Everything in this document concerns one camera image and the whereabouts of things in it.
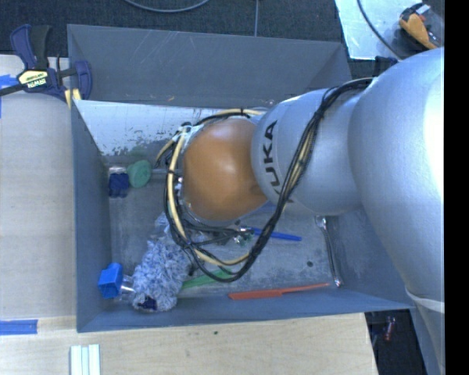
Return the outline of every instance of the gray cloth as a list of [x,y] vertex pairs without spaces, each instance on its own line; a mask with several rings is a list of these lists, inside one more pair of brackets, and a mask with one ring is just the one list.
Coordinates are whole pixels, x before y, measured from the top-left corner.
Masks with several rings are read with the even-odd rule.
[[148,251],[132,276],[135,290],[132,306],[148,313],[172,309],[190,265],[179,246],[148,241]]

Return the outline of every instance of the blue cap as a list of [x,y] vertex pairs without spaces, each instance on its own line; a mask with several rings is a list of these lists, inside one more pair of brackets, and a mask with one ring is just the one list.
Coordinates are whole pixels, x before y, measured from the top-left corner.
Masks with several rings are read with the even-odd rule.
[[103,298],[115,298],[120,294],[124,281],[124,268],[118,262],[112,262],[101,271],[97,286]]

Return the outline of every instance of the device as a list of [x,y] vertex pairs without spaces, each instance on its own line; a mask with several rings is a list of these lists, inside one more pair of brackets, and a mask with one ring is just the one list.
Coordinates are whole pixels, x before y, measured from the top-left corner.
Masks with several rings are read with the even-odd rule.
[[443,47],[445,24],[429,5],[417,3],[399,16],[403,33],[424,49]]

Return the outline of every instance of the green cap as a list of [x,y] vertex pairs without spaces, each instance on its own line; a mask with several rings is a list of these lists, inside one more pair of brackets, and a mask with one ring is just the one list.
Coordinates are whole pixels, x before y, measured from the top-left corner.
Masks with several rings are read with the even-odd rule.
[[128,180],[133,188],[142,188],[151,177],[151,163],[147,159],[134,162],[127,167]]

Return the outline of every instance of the wire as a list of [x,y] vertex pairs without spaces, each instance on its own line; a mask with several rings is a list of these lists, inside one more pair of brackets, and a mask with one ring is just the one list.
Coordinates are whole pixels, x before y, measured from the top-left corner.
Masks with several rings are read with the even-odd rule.
[[[193,259],[195,260],[198,268],[207,276],[211,277],[212,279],[223,282],[229,283],[234,282],[235,280],[240,279],[244,274],[248,272],[248,270],[252,267],[253,263],[256,261],[257,257],[263,251],[264,247],[266,246],[267,242],[270,239],[271,234],[273,233],[274,228],[276,227],[277,222],[279,221],[281,214],[283,213],[285,206],[290,199],[292,192],[295,190],[297,185],[299,184],[303,174],[308,167],[309,161],[313,154],[314,145],[317,139],[317,130],[321,120],[324,118],[325,112],[332,107],[338,97],[347,91],[351,91],[354,89],[361,89],[366,88],[371,81],[371,78],[361,78],[358,80],[351,80],[350,82],[346,82],[339,87],[331,87],[323,94],[321,98],[320,105],[318,109],[315,111],[313,116],[311,117],[310,121],[306,125],[305,130],[301,138],[299,139],[299,143],[295,150],[295,153],[292,157],[292,161],[288,166],[287,173],[285,175],[285,180],[283,181],[280,195],[276,204],[276,208],[274,210],[273,215],[267,221],[266,225],[262,229],[259,237],[256,240],[256,243],[252,246],[250,251],[245,255],[239,257],[235,260],[230,261],[223,261],[218,259],[215,255],[208,252],[207,250],[203,249],[200,246],[194,247],[192,243],[187,239],[186,232],[184,227],[180,221],[179,214],[177,212],[177,203],[174,197],[174,171],[175,165],[177,163],[177,157],[179,151],[181,150],[182,141],[184,140],[184,135],[181,135],[179,141],[177,142],[176,148],[174,149],[173,157],[170,161],[169,172],[167,174],[167,183],[166,183],[166,210],[170,210],[170,216],[172,221],[174,222],[171,228],[177,231],[173,233],[175,235],[175,241],[183,247],[184,250],[189,251]],[[228,112],[219,112],[217,113],[219,117],[223,117],[226,115],[243,115],[246,111],[242,109],[235,109],[235,110],[227,110]],[[224,272],[228,273],[229,277],[218,277],[211,271],[209,271],[205,266],[202,264],[202,261],[206,263],[211,263],[216,266],[219,266]],[[233,266],[239,263],[243,263],[242,268],[238,272],[231,272],[226,270],[225,266]]]
[[[239,116],[241,114],[246,115],[245,113],[252,113],[254,115],[260,114],[259,111],[256,110],[251,110],[251,109],[228,109],[224,111],[218,112],[216,115],[213,115],[212,117],[224,117],[224,116]],[[179,157],[179,154],[181,152],[182,146],[184,144],[185,140],[185,134],[188,132],[186,127],[182,128],[182,131],[180,133],[179,138],[177,139],[177,142],[175,143],[174,147],[174,152],[172,154],[172,157],[170,159],[170,164],[168,168],[168,173],[166,175],[166,190],[165,190],[165,211],[167,213],[167,218],[170,218],[170,222],[174,225],[174,233],[173,236],[175,236],[174,240],[182,247],[188,249],[194,257],[197,257],[199,259],[202,259],[205,262],[211,263],[213,265],[222,267],[222,266],[234,266],[239,263],[242,263],[245,261],[248,257],[249,254],[246,253],[242,255],[241,257],[238,257],[237,259],[232,259],[228,261],[223,261],[212,255],[211,253],[207,252],[203,248],[199,247],[199,244],[196,244],[188,238],[188,235],[186,233],[186,230],[184,228],[183,223],[180,220],[179,212],[177,211],[177,203],[176,203],[176,198],[174,196],[174,176],[175,176],[175,170],[177,166],[177,160]],[[159,156],[157,159],[160,158],[160,156],[168,149],[171,148],[174,145],[174,140],[171,139],[172,142],[167,142],[166,145],[162,148],[162,150],[159,153]]]
[[259,23],[259,0],[256,0],[256,23],[254,25],[253,35],[257,37],[257,27]]
[[203,0],[200,3],[191,5],[189,7],[185,7],[183,9],[155,9],[153,7],[148,7],[147,5],[142,5],[137,2],[133,2],[132,0],[123,0],[123,1],[139,9],[151,11],[152,13],[172,14],[172,13],[184,13],[186,11],[197,9],[198,7],[201,7],[202,5],[205,5],[206,3],[208,3],[210,0]]
[[356,2],[358,3],[358,8],[360,9],[363,18],[365,19],[365,21],[367,21],[368,26],[370,27],[370,29],[372,29],[372,32],[375,33],[375,36],[377,36],[378,40],[381,41],[382,44],[389,49],[389,51],[395,56],[398,61],[403,61],[403,59],[400,58],[399,54],[392,48],[392,46],[382,37],[381,34],[378,33],[378,30],[375,29],[373,23],[369,20],[367,13],[363,9],[361,1],[356,0]]

